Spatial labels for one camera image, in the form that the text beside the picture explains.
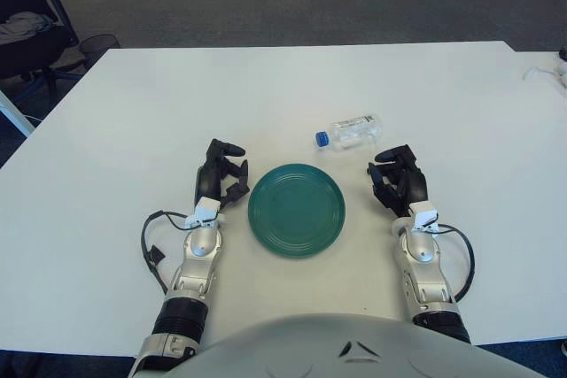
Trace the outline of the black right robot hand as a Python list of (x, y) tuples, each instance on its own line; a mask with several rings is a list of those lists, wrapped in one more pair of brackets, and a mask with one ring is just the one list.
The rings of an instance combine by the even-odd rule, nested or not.
[(426, 178), (407, 144), (376, 154), (367, 174), (375, 198), (398, 217), (409, 217), (411, 204), (428, 200)]

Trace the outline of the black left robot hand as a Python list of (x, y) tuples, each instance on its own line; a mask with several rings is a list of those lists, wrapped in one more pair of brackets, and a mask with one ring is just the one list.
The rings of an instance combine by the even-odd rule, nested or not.
[[(222, 210), (227, 204), (236, 202), (250, 191), (248, 161), (245, 159), (241, 165), (237, 165), (228, 160), (228, 157), (243, 157), (245, 153), (244, 148), (232, 143), (225, 143), (218, 139), (210, 142), (206, 151), (206, 161), (197, 173), (195, 204), (201, 197), (207, 197), (219, 201)], [(223, 195), (221, 182), (228, 175), (237, 179), (237, 182), (227, 187)]]

